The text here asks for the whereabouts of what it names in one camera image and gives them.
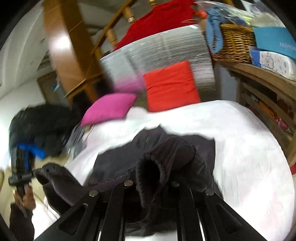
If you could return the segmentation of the person's left hand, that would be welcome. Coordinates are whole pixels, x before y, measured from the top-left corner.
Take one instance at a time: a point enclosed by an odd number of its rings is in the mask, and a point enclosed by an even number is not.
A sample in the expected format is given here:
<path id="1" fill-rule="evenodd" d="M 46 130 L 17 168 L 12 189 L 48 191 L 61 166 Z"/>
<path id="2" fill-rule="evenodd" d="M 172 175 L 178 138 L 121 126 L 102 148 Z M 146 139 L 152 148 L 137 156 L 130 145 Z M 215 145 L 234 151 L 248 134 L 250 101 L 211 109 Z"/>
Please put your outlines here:
<path id="1" fill-rule="evenodd" d="M 31 186 L 25 188 L 25 195 L 23 197 L 17 191 L 14 191 L 14 199 L 19 209 L 25 208 L 32 211 L 36 208 L 36 201 Z"/>

